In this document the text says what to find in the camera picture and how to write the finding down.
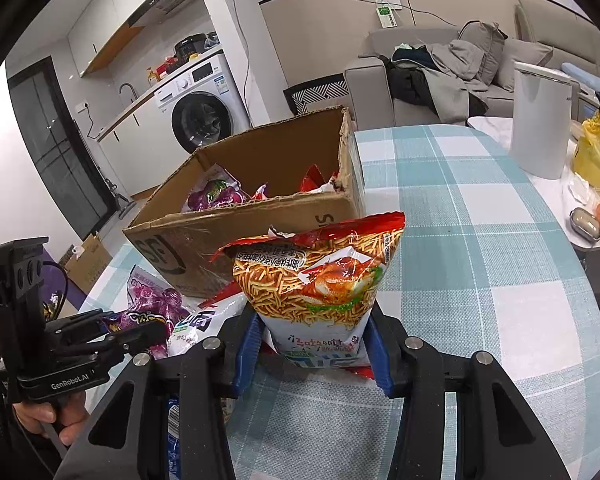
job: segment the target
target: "range hood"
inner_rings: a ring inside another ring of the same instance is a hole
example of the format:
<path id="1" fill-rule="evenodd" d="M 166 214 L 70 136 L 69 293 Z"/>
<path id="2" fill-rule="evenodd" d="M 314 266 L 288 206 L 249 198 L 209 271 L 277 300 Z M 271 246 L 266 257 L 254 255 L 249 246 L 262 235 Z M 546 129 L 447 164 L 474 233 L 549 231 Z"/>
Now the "range hood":
<path id="1" fill-rule="evenodd" d="M 153 23 L 161 23 L 177 14 L 193 0 L 145 0 L 129 17 L 129 27 L 144 27 Z"/>

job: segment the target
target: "glass door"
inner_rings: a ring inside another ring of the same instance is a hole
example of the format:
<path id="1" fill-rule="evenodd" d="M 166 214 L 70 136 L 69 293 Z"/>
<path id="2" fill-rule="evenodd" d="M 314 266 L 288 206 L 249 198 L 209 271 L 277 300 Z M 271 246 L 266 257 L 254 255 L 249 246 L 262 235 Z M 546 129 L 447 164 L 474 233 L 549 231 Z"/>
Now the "glass door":
<path id="1" fill-rule="evenodd" d="M 9 90 L 40 178 L 84 240 L 107 222 L 117 204 L 67 109 L 51 57 L 12 76 Z"/>

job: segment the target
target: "white cylindrical appliance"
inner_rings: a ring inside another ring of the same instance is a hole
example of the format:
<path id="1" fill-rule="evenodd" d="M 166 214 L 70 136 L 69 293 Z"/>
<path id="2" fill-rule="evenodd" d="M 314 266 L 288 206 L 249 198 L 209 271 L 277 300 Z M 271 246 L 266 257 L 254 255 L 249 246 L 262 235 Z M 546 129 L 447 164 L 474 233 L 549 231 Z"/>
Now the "white cylindrical appliance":
<path id="1" fill-rule="evenodd" d="M 560 178 L 570 135 L 571 78 L 557 70 L 516 62 L 514 79 L 509 155 L 528 173 Z"/>

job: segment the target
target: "yellow plastic bag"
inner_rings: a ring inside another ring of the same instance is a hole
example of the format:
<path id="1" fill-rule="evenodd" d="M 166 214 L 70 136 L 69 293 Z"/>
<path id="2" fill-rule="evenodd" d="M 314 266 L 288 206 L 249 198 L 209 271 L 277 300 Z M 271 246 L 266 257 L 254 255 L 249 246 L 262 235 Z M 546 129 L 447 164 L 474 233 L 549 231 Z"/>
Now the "yellow plastic bag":
<path id="1" fill-rule="evenodd" d="M 600 190 L 600 110 L 582 126 L 584 135 L 573 156 L 573 171 Z"/>

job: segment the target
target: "washing machine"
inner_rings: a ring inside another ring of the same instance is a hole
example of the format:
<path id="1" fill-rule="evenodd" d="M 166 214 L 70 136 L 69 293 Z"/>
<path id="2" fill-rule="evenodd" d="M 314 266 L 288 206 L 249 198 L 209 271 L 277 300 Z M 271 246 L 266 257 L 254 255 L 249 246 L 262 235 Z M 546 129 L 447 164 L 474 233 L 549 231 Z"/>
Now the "washing machine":
<path id="1" fill-rule="evenodd" d="M 189 153 L 249 128 L 249 118 L 224 54 L 181 73 L 154 99 L 180 145 Z"/>

